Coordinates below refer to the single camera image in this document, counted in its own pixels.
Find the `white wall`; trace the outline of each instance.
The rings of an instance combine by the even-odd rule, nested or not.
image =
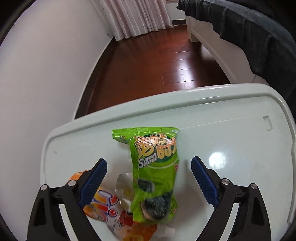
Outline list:
[[[167,11],[170,15],[170,18],[172,20],[180,20],[180,19],[185,19],[185,13],[184,11],[181,11],[179,9],[177,9],[177,4],[178,1],[173,1],[173,2],[167,2],[166,6],[167,6]]]
[[[0,47],[0,212],[25,240],[42,145],[72,120],[111,38],[88,0],[37,0]]]

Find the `white plastic tabletop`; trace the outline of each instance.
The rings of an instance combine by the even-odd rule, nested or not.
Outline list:
[[[74,120],[48,135],[41,184],[62,186],[72,174],[91,169],[104,158],[108,171],[102,185],[114,190],[118,175],[131,172],[132,165],[129,146],[113,140],[111,129],[138,126],[180,129],[180,164],[174,187],[179,208],[168,224],[176,235],[167,240],[196,240],[213,212],[191,172],[190,161],[197,155],[221,178],[235,185],[259,186],[272,240],[280,240],[295,214],[295,122],[274,89],[233,84],[176,91]],[[237,209],[235,204],[221,240],[227,240]],[[77,240],[62,205],[61,212],[69,237]],[[105,223],[90,221],[102,241],[116,240]]]

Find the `bed leg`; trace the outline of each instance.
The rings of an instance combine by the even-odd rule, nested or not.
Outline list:
[[[192,17],[186,17],[186,25],[187,25],[187,32],[188,32],[188,38],[191,42],[199,42],[199,40],[191,33],[191,19]]]

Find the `bed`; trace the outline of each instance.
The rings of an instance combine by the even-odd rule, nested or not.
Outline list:
[[[296,24],[281,6],[267,0],[179,0],[177,8],[185,11],[188,38],[206,47],[231,83],[270,85],[296,116]]]

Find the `floor plank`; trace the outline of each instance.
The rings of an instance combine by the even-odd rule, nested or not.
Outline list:
[[[98,77],[88,113],[151,95],[229,84],[186,25],[121,40]]]

